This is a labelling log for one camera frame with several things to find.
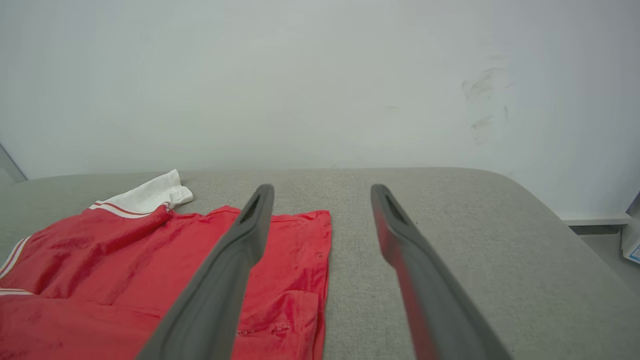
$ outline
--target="white stripe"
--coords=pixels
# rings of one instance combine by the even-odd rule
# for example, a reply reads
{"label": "white stripe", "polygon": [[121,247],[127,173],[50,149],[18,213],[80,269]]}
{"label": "white stripe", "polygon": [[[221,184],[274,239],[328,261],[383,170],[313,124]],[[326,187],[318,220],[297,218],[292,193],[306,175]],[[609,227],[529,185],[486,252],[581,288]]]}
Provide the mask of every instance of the white stripe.
{"label": "white stripe", "polygon": [[140,214],[140,215],[125,213],[123,211],[120,211],[120,210],[114,208],[113,206],[109,206],[108,204],[99,204],[99,205],[93,204],[93,205],[89,206],[89,209],[90,210],[103,209],[103,210],[106,210],[106,211],[108,211],[110,213],[114,213],[114,214],[116,214],[116,215],[118,215],[120,217],[123,217],[123,218],[143,218],[143,217],[151,215],[151,213],[149,213],[149,214]]}
{"label": "white stripe", "polygon": [[2,267],[0,267],[0,271],[2,269],[4,269],[6,267],[6,265],[9,263],[9,260],[11,260],[11,258],[13,257],[13,253],[15,252],[15,249],[18,248],[18,245],[20,245],[21,242],[23,242],[24,239],[18,241],[17,243],[15,243],[15,246],[13,247],[13,250],[11,250],[11,252],[9,253],[9,257],[6,258],[6,261],[4,262],[4,264],[2,264]]}
{"label": "white stripe", "polygon": [[19,289],[0,289],[0,296],[4,296],[4,295],[33,295],[32,293],[25,291],[25,290],[19,290]]}
{"label": "white stripe", "polygon": [[24,244],[27,243],[27,241],[29,241],[30,236],[26,237],[24,240],[22,240],[21,242],[19,242],[19,246],[18,249],[15,251],[15,256],[13,257],[13,259],[11,260],[11,262],[9,263],[9,265],[4,268],[4,271],[2,271],[2,273],[0,274],[0,279],[2,279],[6,274],[9,273],[9,270],[11,270],[13,268],[13,266],[15,265],[15,263],[18,261],[18,257],[20,256],[20,253],[22,252],[22,248],[24,248]]}

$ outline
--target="gray cushioned table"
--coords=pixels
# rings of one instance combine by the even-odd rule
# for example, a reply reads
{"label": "gray cushioned table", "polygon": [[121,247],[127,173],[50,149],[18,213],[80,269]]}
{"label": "gray cushioned table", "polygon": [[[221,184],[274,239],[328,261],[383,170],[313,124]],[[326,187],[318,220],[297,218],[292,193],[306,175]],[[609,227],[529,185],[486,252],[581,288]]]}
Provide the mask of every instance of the gray cushioned table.
{"label": "gray cushioned table", "polygon": [[[161,173],[62,176],[0,191],[0,258],[21,238]],[[242,207],[261,183],[274,214],[332,216],[324,356],[413,357],[384,262],[369,188],[387,185],[515,359],[638,359],[640,299],[551,210],[514,181],[462,168],[181,171],[180,213]]]}

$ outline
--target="white wall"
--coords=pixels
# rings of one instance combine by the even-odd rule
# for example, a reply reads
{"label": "white wall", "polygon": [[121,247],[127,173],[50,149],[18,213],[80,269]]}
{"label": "white wall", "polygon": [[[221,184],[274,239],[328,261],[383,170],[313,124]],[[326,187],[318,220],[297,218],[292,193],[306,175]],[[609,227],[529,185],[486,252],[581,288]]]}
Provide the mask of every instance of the white wall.
{"label": "white wall", "polygon": [[640,191],[640,2],[0,0],[0,143],[30,179],[460,166],[564,217]]}

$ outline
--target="floor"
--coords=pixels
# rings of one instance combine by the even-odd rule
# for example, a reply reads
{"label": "floor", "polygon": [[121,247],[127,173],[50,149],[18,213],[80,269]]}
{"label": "floor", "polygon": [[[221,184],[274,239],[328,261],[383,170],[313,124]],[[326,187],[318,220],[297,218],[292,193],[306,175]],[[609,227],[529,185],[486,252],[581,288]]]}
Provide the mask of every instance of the floor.
{"label": "floor", "polygon": [[620,231],[605,234],[574,231],[640,297],[640,264],[620,254]]}

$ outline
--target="white box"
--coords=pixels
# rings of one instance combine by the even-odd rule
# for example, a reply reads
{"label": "white box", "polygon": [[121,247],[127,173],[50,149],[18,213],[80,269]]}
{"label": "white box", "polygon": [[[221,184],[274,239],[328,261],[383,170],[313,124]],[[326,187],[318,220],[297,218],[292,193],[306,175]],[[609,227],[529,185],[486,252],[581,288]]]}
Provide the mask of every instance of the white box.
{"label": "white box", "polygon": [[640,264],[640,219],[632,218],[622,228],[622,256]]}

